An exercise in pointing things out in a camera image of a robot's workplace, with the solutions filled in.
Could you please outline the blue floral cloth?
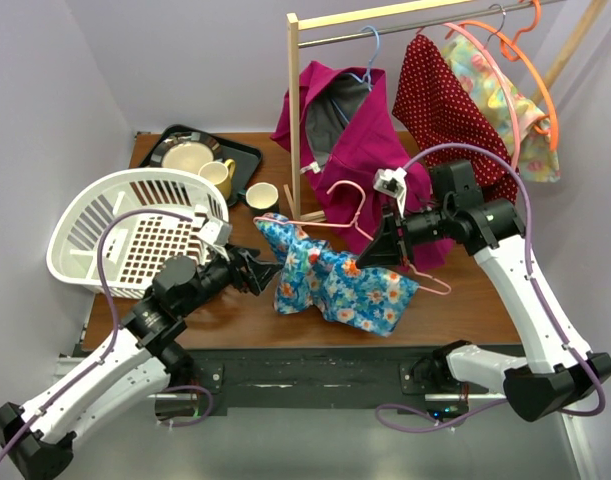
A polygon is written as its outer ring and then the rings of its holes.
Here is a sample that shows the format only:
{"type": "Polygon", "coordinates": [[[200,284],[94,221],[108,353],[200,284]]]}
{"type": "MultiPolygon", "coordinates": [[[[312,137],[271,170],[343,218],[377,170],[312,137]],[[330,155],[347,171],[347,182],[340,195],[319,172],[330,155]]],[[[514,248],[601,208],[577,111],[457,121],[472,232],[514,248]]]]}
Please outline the blue floral cloth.
{"type": "Polygon", "coordinates": [[[274,295],[280,314],[315,307],[328,322],[387,337],[419,289],[387,268],[358,268],[354,254],[310,237],[283,215],[256,217],[254,224],[282,265],[274,295]]]}

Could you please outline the pink wire hanger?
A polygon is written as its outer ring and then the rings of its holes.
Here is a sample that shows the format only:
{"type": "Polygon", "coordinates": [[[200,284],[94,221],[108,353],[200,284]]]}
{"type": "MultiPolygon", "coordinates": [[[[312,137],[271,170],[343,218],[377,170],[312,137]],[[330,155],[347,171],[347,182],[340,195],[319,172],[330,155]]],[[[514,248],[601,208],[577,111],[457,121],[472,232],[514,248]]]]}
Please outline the pink wire hanger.
{"type": "MultiPolygon", "coordinates": [[[[360,225],[358,224],[359,221],[359,217],[360,214],[362,212],[362,208],[366,202],[366,193],[364,191],[364,189],[358,185],[356,182],[353,181],[349,181],[349,180],[339,180],[336,183],[334,183],[326,192],[327,195],[331,195],[334,190],[336,189],[337,186],[339,185],[348,185],[351,186],[353,188],[355,188],[361,196],[361,200],[360,203],[358,204],[358,207],[356,208],[355,213],[353,214],[353,217],[351,219],[351,221],[349,223],[344,223],[344,224],[339,224],[339,223],[329,223],[329,222],[314,222],[313,220],[311,221],[304,221],[304,220],[280,220],[277,218],[274,218],[273,215],[266,213],[262,216],[258,216],[254,218],[254,221],[264,221],[264,222],[272,222],[272,223],[277,223],[279,225],[296,225],[299,227],[321,227],[321,228],[334,228],[334,229],[353,229],[356,230],[360,235],[362,235],[364,238],[372,241],[373,237],[368,234],[366,231],[364,231],[360,225]]],[[[425,287],[425,286],[421,286],[420,289],[421,290],[425,290],[429,293],[432,294],[436,294],[436,295],[440,295],[440,296],[446,296],[449,295],[452,292],[452,288],[451,286],[436,278],[433,277],[430,274],[426,274],[426,273],[420,273],[416,267],[409,261],[409,260],[404,260],[403,261],[403,266],[407,267],[409,270],[411,270],[416,276],[420,276],[423,278],[427,278],[430,279],[432,281],[434,281],[435,283],[437,283],[438,285],[443,287],[443,290],[436,290],[436,289],[432,289],[429,287],[425,287]]]]}

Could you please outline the magenta cloth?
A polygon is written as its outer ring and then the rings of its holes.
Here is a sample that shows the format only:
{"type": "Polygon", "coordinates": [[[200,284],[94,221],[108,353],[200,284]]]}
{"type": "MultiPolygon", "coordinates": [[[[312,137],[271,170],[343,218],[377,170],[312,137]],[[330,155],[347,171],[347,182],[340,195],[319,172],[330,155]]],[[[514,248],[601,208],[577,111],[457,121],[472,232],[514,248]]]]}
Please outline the magenta cloth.
{"type": "Polygon", "coordinates": [[[404,166],[410,156],[399,141],[390,118],[386,72],[372,70],[373,89],[352,89],[345,104],[350,122],[344,125],[331,97],[339,77],[351,72],[361,77],[364,67],[333,69],[312,61],[299,76],[300,167],[329,223],[348,223],[361,196],[355,189],[340,185],[331,195],[327,190],[339,180],[360,185],[366,193],[358,224],[372,235],[379,227],[385,197],[373,189],[379,169],[404,166]]]}

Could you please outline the red polka dot skirt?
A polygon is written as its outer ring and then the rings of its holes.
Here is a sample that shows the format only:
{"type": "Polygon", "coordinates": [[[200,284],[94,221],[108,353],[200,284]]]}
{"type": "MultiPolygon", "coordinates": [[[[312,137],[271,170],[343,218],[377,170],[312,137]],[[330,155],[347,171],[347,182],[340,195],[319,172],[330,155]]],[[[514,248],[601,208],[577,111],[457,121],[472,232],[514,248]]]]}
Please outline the red polka dot skirt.
{"type": "MultiPolygon", "coordinates": [[[[501,137],[470,98],[438,47],[422,34],[407,46],[392,114],[420,150],[463,143],[492,152],[506,162],[511,160],[501,137]]],[[[518,188],[513,178],[483,154],[443,149],[427,155],[425,164],[434,167],[459,159],[470,161],[487,201],[500,198],[516,201],[518,188]]]]}

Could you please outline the blue wire hanger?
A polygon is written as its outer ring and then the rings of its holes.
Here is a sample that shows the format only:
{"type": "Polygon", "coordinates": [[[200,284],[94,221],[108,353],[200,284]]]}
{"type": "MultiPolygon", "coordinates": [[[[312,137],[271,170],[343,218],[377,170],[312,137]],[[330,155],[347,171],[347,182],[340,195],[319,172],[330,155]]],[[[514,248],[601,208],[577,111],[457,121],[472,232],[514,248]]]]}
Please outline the blue wire hanger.
{"type": "Polygon", "coordinates": [[[368,92],[371,92],[373,89],[372,68],[381,51],[381,41],[380,34],[375,27],[366,25],[360,30],[361,33],[368,31],[374,35],[376,46],[372,57],[367,63],[364,74],[359,77],[355,73],[348,72],[340,76],[339,84],[336,85],[336,92],[331,97],[331,103],[344,125],[348,125],[350,122],[350,118],[344,109],[344,105],[350,104],[350,100],[352,99],[352,89],[354,86],[359,85],[360,91],[367,90],[368,92]]]}

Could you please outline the pink plastic hanger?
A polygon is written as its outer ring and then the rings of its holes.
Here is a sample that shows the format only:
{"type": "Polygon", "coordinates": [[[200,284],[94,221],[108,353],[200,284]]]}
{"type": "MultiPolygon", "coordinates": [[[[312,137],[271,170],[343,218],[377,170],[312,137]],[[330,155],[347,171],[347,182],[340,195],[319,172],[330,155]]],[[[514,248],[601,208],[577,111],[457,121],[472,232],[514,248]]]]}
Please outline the pink plastic hanger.
{"type": "Polygon", "coordinates": [[[443,51],[418,34],[409,43],[399,77],[394,116],[422,149],[450,146],[431,154],[431,165],[456,158],[459,144],[492,152],[518,166],[520,130],[509,81],[472,34],[460,33],[443,51]]]}

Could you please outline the floral pastel skirt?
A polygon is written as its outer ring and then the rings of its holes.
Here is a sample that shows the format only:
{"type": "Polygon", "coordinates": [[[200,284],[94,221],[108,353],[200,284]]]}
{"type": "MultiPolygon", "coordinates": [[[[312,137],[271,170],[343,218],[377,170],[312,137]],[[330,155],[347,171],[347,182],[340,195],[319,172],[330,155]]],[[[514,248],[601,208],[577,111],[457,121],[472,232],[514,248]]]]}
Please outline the floral pastel skirt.
{"type": "Polygon", "coordinates": [[[502,73],[493,56],[463,35],[441,50],[462,88],[496,130],[523,178],[555,183],[560,179],[558,152],[551,147],[551,122],[502,73]]]}

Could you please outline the orange plastic hanger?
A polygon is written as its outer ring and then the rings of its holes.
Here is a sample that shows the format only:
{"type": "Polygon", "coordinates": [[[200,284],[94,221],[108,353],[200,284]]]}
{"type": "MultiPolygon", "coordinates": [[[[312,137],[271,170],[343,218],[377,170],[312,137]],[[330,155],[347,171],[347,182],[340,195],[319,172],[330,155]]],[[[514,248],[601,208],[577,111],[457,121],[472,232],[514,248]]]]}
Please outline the orange plastic hanger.
{"type": "Polygon", "coordinates": [[[534,18],[533,18],[532,23],[527,27],[523,27],[517,30],[513,38],[508,38],[502,32],[501,27],[495,28],[486,23],[480,22],[478,20],[463,19],[458,23],[446,22],[444,25],[448,27],[452,32],[457,31],[460,33],[460,35],[463,35],[466,38],[468,38],[470,41],[475,43],[480,50],[489,52],[487,50],[486,45],[482,44],[475,36],[473,36],[470,32],[466,30],[468,26],[475,26],[475,27],[482,28],[489,32],[490,38],[496,37],[499,39],[500,53],[508,61],[510,62],[520,61],[526,66],[526,68],[528,69],[529,73],[531,74],[532,78],[534,79],[537,85],[537,91],[536,91],[535,97],[529,100],[534,102],[534,104],[536,104],[536,106],[539,107],[545,113],[546,117],[550,119],[551,132],[552,132],[552,137],[553,137],[551,147],[557,151],[558,142],[559,142],[559,124],[558,124],[558,118],[557,118],[556,110],[555,110],[551,95],[546,86],[546,82],[541,78],[541,75],[539,74],[536,67],[533,65],[531,60],[524,54],[524,52],[517,45],[519,37],[524,33],[528,33],[534,30],[534,28],[538,25],[540,21],[541,4],[538,1],[533,1],[531,4],[534,7],[534,18]]]}

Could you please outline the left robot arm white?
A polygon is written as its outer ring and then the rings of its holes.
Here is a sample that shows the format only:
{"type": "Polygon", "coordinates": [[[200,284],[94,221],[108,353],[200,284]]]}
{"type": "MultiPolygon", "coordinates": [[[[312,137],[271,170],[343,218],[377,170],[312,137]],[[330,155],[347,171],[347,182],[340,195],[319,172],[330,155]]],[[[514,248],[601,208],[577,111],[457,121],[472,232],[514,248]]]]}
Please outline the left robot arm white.
{"type": "Polygon", "coordinates": [[[213,253],[209,262],[165,260],[143,298],[113,318],[100,347],[36,397],[1,406],[0,457],[26,479],[54,479],[86,433],[150,394],[188,388],[193,361],[176,342],[186,317],[228,287],[260,295],[281,269],[257,249],[229,244],[230,232],[224,221],[206,221],[199,239],[213,253]]]}

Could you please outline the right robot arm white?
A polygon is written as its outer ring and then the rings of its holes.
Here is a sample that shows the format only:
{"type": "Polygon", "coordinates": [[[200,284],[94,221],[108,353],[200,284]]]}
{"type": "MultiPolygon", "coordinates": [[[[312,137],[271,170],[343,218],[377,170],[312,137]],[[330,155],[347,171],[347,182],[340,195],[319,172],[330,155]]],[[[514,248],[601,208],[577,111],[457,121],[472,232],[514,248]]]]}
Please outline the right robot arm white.
{"type": "Polygon", "coordinates": [[[434,167],[430,178],[437,206],[419,213],[384,206],[381,225],[360,254],[358,267],[404,266],[412,263],[414,247],[453,240],[493,284],[524,354],[509,356],[457,341],[412,366],[413,379],[444,393],[465,383],[484,387],[503,395],[528,422],[599,392],[611,376],[611,357],[593,352],[563,312],[514,205],[505,199],[485,201],[466,160],[434,167]]]}

